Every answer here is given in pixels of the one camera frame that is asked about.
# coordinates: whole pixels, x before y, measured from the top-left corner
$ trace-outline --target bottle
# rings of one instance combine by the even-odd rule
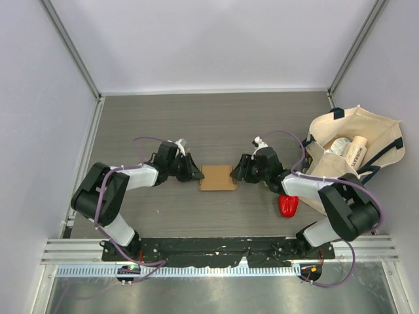
[[[343,158],[353,167],[358,170],[362,159],[364,159],[365,153],[367,152],[367,139],[362,136],[355,136],[354,140],[346,145],[345,151],[342,155]]]

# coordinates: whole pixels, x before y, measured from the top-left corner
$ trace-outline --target white wall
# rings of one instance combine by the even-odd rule
[[[391,0],[337,92],[337,105],[402,120],[406,155],[367,185],[387,212],[384,231],[395,241],[419,300],[419,1]]]
[[[101,92],[328,88],[374,0],[53,0]]]
[[[38,1],[0,2],[0,312],[27,313],[69,205],[94,98]]]

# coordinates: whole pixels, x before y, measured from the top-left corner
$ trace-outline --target gray tabletop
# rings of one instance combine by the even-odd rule
[[[198,167],[236,166],[242,153],[253,152],[255,136],[287,130],[303,139],[311,121],[329,110],[325,92],[107,97],[90,163],[138,164],[132,139],[151,135],[185,138]],[[285,167],[301,155],[292,137],[272,134],[265,141]],[[138,145],[148,159],[159,142],[142,140]],[[291,236],[323,218],[303,203],[293,218],[281,217],[278,196],[262,183],[239,183],[232,192],[200,192],[197,182],[179,183],[175,178],[128,191],[121,214],[143,237]],[[77,217],[71,237],[101,234]]]

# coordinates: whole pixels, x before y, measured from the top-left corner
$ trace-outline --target purple cable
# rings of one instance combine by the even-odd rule
[[[349,246],[349,248],[351,249],[351,252],[352,252],[351,269],[349,270],[348,274],[346,275],[346,277],[342,281],[340,281],[338,283],[318,283],[318,282],[315,282],[315,281],[311,282],[309,280],[310,274],[308,274],[307,277],[304,277],[303,275],[301,275],[300,277],[303,278],[305,281],[310,282],[312,285],[317,286],[317,287],[322,287],[322,288],[335,288],[335,287],[343,285],[345,282],[347,282],[349,280],[349,277],[351,277],[351,275],[352,275],[352,273],[354,272],[354,269],[355,269],[355,251],[354,251],[354,247],[352,246],[351,243],[349,243],[345,240],[342,240],[342,241],[345,242]]]
[[[139,136],[139,137],[136,137],[135,139],[133,139],[132,140],[132,144],[133,144],[133,146],[134,146],[134,148],[136,149],[136,151],[137,151],[137,155],[138,155],[138,157],[139,157],[139,160],[140,160],[140,163],[141,163],[141,159],[143,158],[143,155],[142,155],[142,153],[141,153],[141,151],[140,151],[140,149],[137,147],[137,145],[136,145],[136,142],[139,140],[139,139],[154,139],[155,141],[160,141],[160,142],[163,142],[163,140],[162,139],[158,139],[157,137],[153,137],[153,136]]]
[[[339,180],[339,179],[334,179],[334,178],[316,177],[316,176],[313,176],[313,175],[305,175],[305,174],[302,174],[302,173],[299,173],[298,174],[297,171],[295,170],[295,168],[298,167],[299,165],[301,165],[302,162],[304,161],[305,157],[306,157],[304,145],[301,143],[300,139],[295,134],[292,134],[291,132],[288,132],[288,131],[282,131],[282,130],[277,130],[277,131],[269,132],[269,133],[264,134],[263,136],[261,136],[261,138],[266,137],[266,136],[268,136],[270,134],[273,134],[273,133],[284,133],[284,134],[288,134],[288,135],[294,137],[295,140],[297,141],[297,143],[300,145],[300,148],[301,148],[301,151],[302,151],[301,158],[291,168],[291,173],[294,176],[300,177],[300,178],[304,178],[304,179],[315,180],[315,181],[324,181],[324,182],[339,183],[339,184],[351,186],[352,188],[357,188],[358,190],[366,193],[366,195],[368,195],[370,197],[370,199],[372,199],[372,201],[375,203],[375,205],[377,207],[377,210],[379,212],[379,215],[380,215],[380,220],[378,221],[377,225],[373,229],[371,229],[371,231],[374,230],[374,229],[377,229],[378,227],[381,226],[381,224],[382,224],[382,222],[384,220],[383,219],[384,211],[382,210],[382,206],[381,206],[381,203],[379,202],[379,200],[371,192],[369,192],[366,188],[363,188],[362,186],[360,186],[358,184],[355,184],[355,183],[352,183],[352,182],[348,182],[348,181],[345,181],[345,180]],[[348,246],[349,246],[349,248],[351,249],[351,252],[352,252],[352,265],[351,265],[351,269],[349,270],[349,273],[347,274],[347,276],[341,282],[339,282],[339,283],[327,284],[327,283],[313,282],[313,285],[318,286],[318,287],[323,287],[323,288],[337,287],[337,286],[340,286],[340,285],[344,284],[345,282],[347,282],[347,280],[349,279],[349,277],[352,275],[352,273],[354,272],[354,268],[355,268],[355,251],[354,251],[354,248],[352,247],[352,245],[349,242],[347,242],[345,240],[343,240],[343,241],[346,244],[348,244]],[[304,280],[308,281],[308,278],[305,278],[304,276],[301,276],[301,277]]]

